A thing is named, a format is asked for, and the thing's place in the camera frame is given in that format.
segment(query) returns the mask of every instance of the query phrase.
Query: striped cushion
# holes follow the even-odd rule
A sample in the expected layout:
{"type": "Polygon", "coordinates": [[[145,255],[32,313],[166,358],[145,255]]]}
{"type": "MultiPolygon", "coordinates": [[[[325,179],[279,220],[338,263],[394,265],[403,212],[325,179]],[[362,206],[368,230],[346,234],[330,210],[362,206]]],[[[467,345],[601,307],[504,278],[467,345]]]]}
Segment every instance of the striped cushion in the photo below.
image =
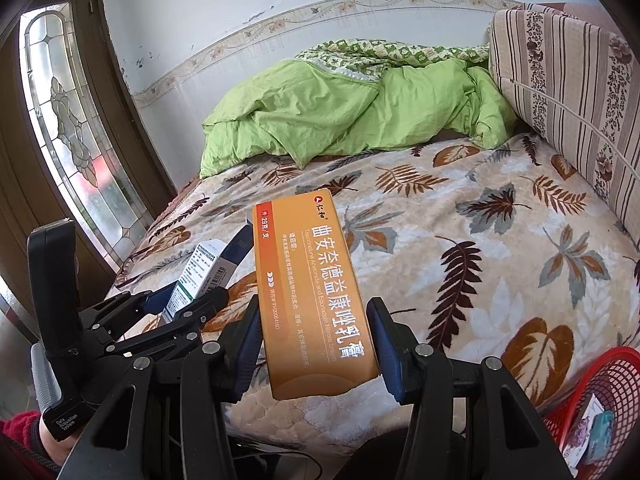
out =
{"type": "Polygon", "coordinates": [[[640,241],[640,67],[626,41],[555,9],[501,10],[490,68],[514,110],[640,241]]]}

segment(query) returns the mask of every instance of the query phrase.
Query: mattress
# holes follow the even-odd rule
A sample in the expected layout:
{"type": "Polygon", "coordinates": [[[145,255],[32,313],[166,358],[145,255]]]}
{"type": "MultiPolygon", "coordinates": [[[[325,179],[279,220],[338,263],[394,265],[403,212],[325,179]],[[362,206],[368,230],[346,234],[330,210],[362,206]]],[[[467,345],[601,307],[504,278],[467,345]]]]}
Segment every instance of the mattress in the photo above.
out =
{"type": "MultiPolygon", "coordinates": [[[[622,224],[567,160],[533,132],[490,152],[464,139],[316,158],[260,155],[195,181],[146,234],[112,294],[175,281],[198,242],[229,241],[255,203],[325,187],[334,196],[366,302],[447,356],[503,360],[545,409],[605,350],[639,340],[639,255],[622,224]]],[[[228,307],[205,327],[216,338],[256,292],[249,254],[228,307]]],[[[157,321],[142,320],[132,333],[157,321]]],[[[258,359],[227,430],[281,447],[345,454],[406,426],[411,407],[382,377],[337,397],[276,401],[258,359]]],[[[464,425],[463,403],[454,426],[464,425]]]]}

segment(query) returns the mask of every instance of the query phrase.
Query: green blanket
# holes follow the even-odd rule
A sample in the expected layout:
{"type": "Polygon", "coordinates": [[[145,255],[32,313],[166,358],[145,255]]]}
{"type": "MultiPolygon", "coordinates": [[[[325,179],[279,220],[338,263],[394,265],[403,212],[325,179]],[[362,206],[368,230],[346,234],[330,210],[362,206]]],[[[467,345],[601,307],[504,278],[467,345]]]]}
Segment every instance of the green blanket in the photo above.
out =
{"type": "Polygon", "coordinates": [[[231,89],[203,122],[200,176],[259,153],[292,156],[396,150],[443,128],[494,148],[515,114],[487,70],[488,47],[329,41],[231,89]]]}

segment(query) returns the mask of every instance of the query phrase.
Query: red plastic basket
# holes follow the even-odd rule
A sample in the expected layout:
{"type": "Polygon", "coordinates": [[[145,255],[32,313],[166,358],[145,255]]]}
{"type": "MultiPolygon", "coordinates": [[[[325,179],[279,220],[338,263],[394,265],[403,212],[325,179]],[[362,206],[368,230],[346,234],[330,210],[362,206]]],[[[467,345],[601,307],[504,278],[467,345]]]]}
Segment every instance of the red plastic basket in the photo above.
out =
{"type": "Polygon", "coordinates": [[[640,353],[626,346],[605,352],[588,368],[573,393],[543,416],[560,449],[564,448],[575,416],[591,394],[614,414],[611,447],[603,460],[578,467],[580,480],[595,480],[604,473],[640,415],[640,353]]]}

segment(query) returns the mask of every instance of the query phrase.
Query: door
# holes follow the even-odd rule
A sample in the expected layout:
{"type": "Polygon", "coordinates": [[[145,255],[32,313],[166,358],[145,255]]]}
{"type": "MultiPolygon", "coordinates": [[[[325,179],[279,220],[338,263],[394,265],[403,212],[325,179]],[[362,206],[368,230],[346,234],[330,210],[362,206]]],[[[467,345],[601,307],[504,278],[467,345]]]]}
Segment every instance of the door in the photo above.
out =
{"type": "Polygon", "coordinates": [[[28,310],[33,228],[76,220],[89,306],[175,195],[97,9],[98,0],[34,0],[0,51],[0,274],[28,310]]]}

